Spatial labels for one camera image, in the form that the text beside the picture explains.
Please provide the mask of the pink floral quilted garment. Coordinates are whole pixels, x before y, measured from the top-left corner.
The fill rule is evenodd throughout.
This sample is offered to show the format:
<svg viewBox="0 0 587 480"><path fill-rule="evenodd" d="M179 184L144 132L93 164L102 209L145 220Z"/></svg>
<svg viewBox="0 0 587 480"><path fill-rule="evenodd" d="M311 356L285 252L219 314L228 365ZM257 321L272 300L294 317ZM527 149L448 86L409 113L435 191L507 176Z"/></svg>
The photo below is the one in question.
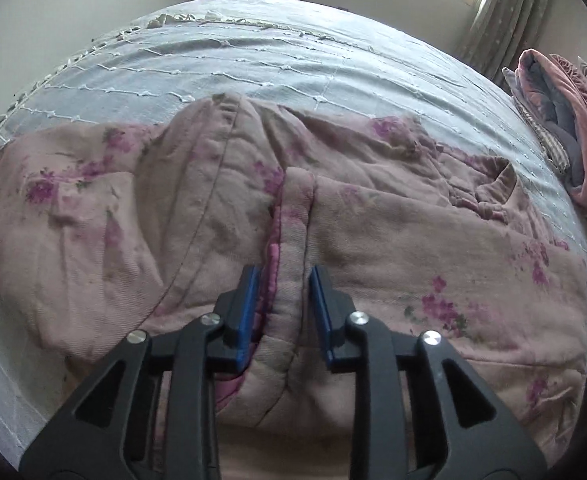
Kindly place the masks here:
<svg viewBox="0 0 587 480"><path fill-rule="evenodd" d="M394 332L453 344L540 448L544 477L580 467L586 266L508 159L411 116L238 94L0 151L0 299L66 358L68 397L133 330L212 311L245 266L260 291L248 366L214 379L220 478L350 477L355 376L323 357L314 266Z"/></svg>

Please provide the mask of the pink grey folded blanket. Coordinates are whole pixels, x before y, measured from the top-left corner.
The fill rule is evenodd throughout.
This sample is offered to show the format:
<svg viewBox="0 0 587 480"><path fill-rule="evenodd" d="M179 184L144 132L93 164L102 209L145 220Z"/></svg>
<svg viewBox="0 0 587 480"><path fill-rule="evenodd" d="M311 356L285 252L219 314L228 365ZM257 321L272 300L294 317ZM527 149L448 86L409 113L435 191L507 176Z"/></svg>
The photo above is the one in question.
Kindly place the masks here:
<svg viewBox="0 0 587 480"><path fill-rule="evenodd" d="M522 52L502 69L517 111L533 129L574 203L587 210L587 64Z"/></svg>

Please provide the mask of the grey tufted bedspread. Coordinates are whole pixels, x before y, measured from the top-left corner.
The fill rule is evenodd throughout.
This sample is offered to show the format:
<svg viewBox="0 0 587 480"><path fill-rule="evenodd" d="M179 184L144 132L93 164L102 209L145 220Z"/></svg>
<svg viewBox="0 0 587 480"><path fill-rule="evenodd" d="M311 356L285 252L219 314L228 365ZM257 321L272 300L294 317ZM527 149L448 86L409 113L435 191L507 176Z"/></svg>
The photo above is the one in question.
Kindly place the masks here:
<svg viewBox="0 0 587 480"><path fill-rule="evenodd" d="M522 104L509 78L489 81L405 32L298 0L194 0L109 32L14 100L0 151L50 126L159 122L225 90L321 112L413 113L448 144L508 158L587 261L587 115L562 127Z"/></svg>

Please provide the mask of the grey curtain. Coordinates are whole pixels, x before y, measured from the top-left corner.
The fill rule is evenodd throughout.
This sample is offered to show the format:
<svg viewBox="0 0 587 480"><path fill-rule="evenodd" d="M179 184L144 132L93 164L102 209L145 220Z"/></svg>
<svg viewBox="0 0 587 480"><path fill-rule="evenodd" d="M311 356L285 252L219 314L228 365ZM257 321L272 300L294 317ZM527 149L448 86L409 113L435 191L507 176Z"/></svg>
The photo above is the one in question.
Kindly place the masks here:
<svg viewBox="0 0 587 480"><path fill-rule="evenodd" d="M521 52L539 39L550 1L475 0L456 58L502 86L502 70L515 68Z"/></svg>

